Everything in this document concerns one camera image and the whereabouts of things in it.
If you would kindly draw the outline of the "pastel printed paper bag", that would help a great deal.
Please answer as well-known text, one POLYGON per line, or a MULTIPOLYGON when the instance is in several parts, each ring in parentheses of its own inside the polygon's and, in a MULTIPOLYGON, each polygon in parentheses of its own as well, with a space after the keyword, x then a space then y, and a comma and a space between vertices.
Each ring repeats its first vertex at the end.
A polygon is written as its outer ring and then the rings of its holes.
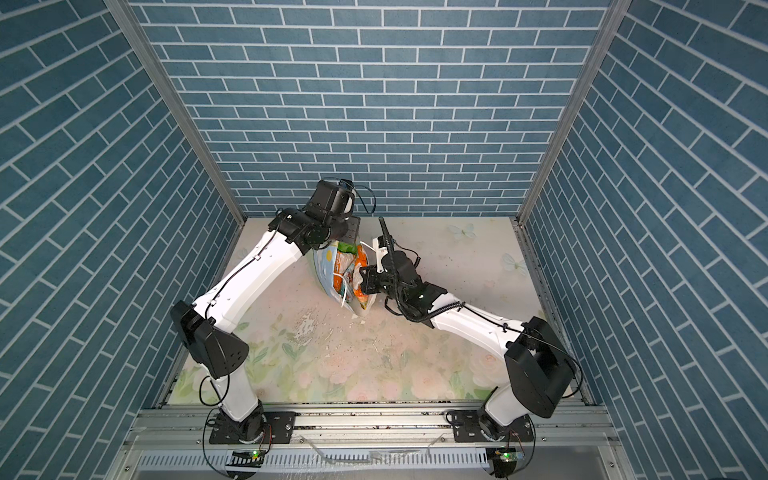
POLYGON ((346 243, 336 240, 312 252, 316 278, 324 292, 341 308, 356 316, 365 316, 374 306, 377 295, 362 288, 362 268, 372 266, 365 242, 346 243))

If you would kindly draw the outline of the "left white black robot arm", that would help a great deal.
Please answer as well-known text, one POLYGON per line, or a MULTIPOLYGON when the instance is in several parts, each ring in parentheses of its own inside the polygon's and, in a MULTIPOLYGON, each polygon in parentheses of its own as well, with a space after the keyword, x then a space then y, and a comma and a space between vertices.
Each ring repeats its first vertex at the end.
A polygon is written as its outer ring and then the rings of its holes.
POLYGON ((265 436, 264 410, 247 378, 249 345, 235 330, 251 304, 282 272, 308 251, 318 250, 348 232, 355 201, 354 184, 321 180, 300 209, 280 210, 257 245, 233 271, 188 304, 177 302, 170 317, 182 344, 202 366, 213 386, 218 419, 234 430, 237 443, 265 436))

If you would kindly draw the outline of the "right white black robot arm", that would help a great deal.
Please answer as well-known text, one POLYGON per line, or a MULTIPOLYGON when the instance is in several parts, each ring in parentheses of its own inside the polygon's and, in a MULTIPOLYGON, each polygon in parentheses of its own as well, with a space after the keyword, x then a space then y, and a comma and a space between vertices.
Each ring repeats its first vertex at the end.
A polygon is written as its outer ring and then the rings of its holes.
POLYGON ((477 425, 498 441, 525 416, 549 418, 577 374, 577 361, 546 320, 521 322, 473 307, 443 287, 426 282, 399 250, 376 266, 360 269, 365 294, 382 293, 395 301, 407 320, 455 334, 503 362, 506 379, 478 410, 477 425))

